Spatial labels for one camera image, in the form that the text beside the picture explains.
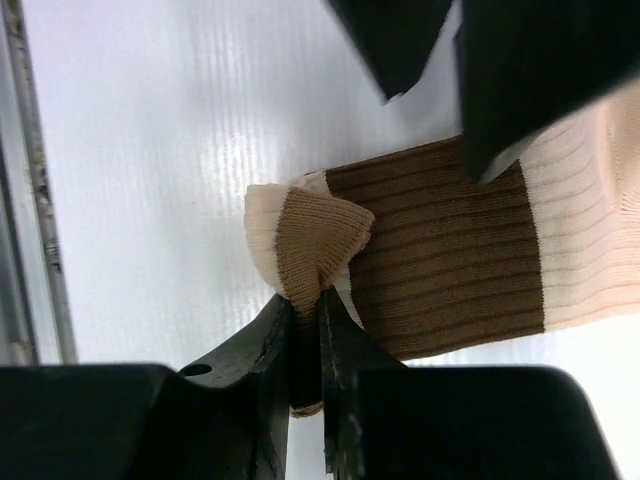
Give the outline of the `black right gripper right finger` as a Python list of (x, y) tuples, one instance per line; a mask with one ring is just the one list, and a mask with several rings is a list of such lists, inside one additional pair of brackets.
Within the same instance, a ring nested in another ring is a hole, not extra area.
[(327, 471), (336, 479), (615, 479), (579, 384), (545, 366), (411, 368), (317, 304)]

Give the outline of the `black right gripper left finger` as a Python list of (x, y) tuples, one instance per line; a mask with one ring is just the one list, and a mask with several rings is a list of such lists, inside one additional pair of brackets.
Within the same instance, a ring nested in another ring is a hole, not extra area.
[(281, 479), (291, 305), (179, 371), (158, 364), (6, 367), (5, 479)]

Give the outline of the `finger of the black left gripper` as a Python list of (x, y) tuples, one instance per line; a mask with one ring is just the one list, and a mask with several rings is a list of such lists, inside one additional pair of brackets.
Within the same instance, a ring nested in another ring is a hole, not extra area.
[(478, 183), (639, 75), (636, 1), (463, 1), (460, 10), (463, 164)]
[(329, 0), (386, 100), (420, 80), (451, 0)]

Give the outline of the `cream and brown sock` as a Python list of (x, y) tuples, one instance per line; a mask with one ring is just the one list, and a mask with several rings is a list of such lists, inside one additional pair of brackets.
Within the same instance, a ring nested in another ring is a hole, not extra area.
[(322, 409), (316, 304), (400, 360), (639, 309), (639, 87), (548, 127), (496, 179), (461, 172), (462, 140), (252, 185), (244, 228), (296, 312), (290, 410)]

